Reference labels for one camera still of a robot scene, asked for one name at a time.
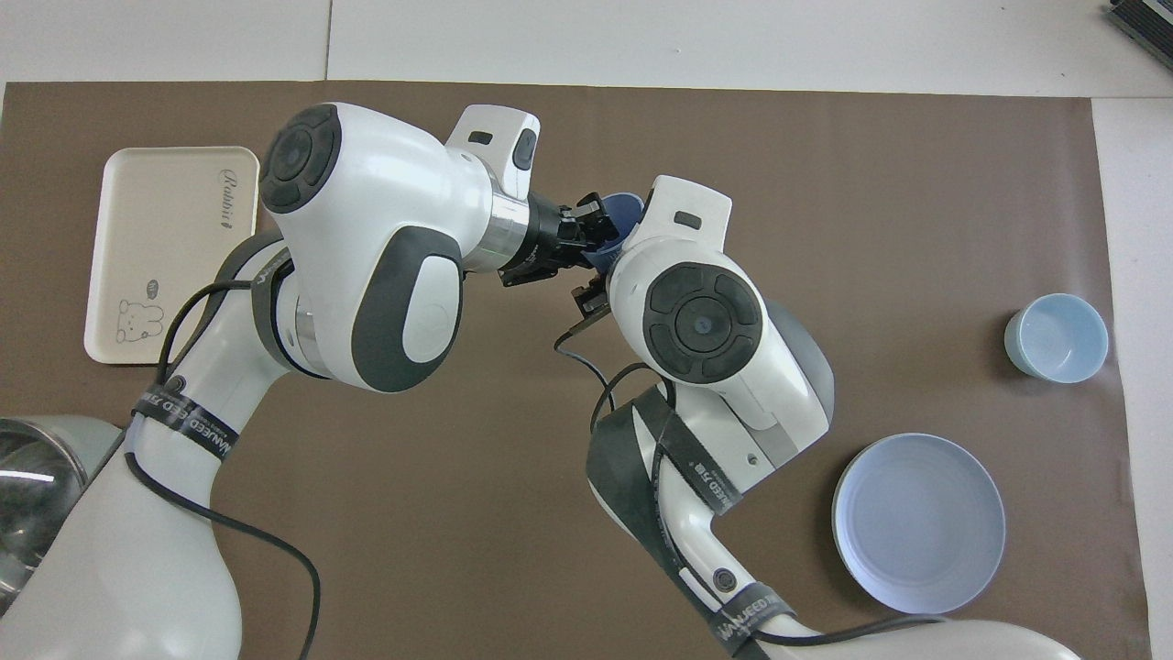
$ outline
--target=circular button pad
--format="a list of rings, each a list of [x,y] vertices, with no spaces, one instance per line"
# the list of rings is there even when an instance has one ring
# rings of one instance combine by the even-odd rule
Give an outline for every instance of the circular button pad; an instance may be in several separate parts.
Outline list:
[[[716,383],[740,372],[761,332],[753,288],[724,267],[679,263],[647,288],[644,340],[657,365],[686,383]]]
[[[343,124],[338,108],[313,106],[277,132],[260,164],[260,199],[273,212],[305,205],[325,185],[338,161]]]

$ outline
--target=round plate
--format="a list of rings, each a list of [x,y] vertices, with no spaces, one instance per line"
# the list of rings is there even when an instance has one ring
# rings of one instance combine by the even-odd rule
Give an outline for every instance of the round plate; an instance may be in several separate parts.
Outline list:
[[[901,434],[847,467],[835,490],[834,531],[848,571],[876,600],[941,614],[990,584],[1006,518],[994,479],[968,451]]]

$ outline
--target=brown table mat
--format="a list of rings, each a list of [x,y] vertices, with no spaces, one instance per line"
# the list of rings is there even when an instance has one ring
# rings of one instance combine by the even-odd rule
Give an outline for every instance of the brown table mat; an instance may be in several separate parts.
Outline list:
[[[645,192],[657,173],[733,198],[727,253],[827,353],[830,434],[716,528],[808,625],[886,615],[830,530],[839,475],[891,434],[950,438],[1009,519],[989,590],[957,612],[1028,626],[1089,659],[1150,658],[1114,355],[1091,381],[1019,375],[1010,314],[1070,291],[1111,326],[1091,104],[1072,98],[392,82],[9,84],[0,134],[0,413],[123,424],[149,372],[91,362],[82,328],[102,165],[123,147],[244,144],[324,100],[441,140],[466,104],[543,123],[536,191]],[[165,230],[167,218],[160,218]],[[549,351],[585,271],[467,281],[461,335],[399,396],[291,376],[217,481],[213,505],[298,545],[325,584],[316,658],[723,656],[584,478],[597,386]],[[633,360],[610,320],[572,345]],[[628,396],[651,381],[632,379]],[[244,610],[242,658],[294,656],[305,576],[218,532]]]

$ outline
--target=blue cup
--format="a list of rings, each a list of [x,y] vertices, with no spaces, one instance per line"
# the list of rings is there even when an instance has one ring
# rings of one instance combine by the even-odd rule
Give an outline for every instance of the blue cup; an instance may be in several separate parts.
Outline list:
[[[1051,293],[1018,311],[1006,325],[1006,355],[1023,374],[1079,383],[1107,358],[1107,327],[1096,307],[1071,293]]]

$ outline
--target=cartoon dog drawing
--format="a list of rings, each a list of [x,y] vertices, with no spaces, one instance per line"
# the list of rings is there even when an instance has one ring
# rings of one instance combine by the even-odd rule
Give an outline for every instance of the cartoon dog drawing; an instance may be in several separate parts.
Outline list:
[[[118,302],[118,343],[137,342],[163,333],[163,307],[122,300]]]

